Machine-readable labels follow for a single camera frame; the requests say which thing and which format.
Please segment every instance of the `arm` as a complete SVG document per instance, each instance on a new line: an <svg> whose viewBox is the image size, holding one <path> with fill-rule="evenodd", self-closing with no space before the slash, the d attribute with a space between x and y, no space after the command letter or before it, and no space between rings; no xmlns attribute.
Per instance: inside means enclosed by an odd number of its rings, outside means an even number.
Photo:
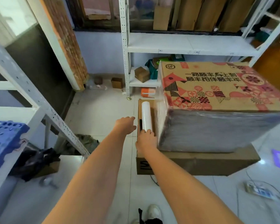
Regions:
<svg viewBox="0 0 280 224"><path fill-rule="evenodd" d="M111 133L77 171L42 224L103 223L115 193L123 143L135 117L116 121Z"/></svg>
<svg viewBox="0 0 280 224"><path fill-rule="evenodd" d="M218 196L163 155L156 146L154 133L142 130L136 148L153 169L179 224L243 224Z"/></svg>

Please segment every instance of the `white sneaker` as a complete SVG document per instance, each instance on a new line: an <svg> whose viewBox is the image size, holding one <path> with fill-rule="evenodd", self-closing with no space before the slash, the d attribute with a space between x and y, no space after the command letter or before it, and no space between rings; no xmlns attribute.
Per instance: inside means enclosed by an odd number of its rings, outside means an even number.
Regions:
<svg viewBox="0 0 280 224"><path fill-rule="evenodd" d="M134 219L131 224L140 224L139 219Z"/></svg>
<svg viewBox="0 0 280 224"><path fill-rule="evenodd" d="M163 221L160 207L156 204L151 204L147 210L147 219L160 219Z"/></svg>

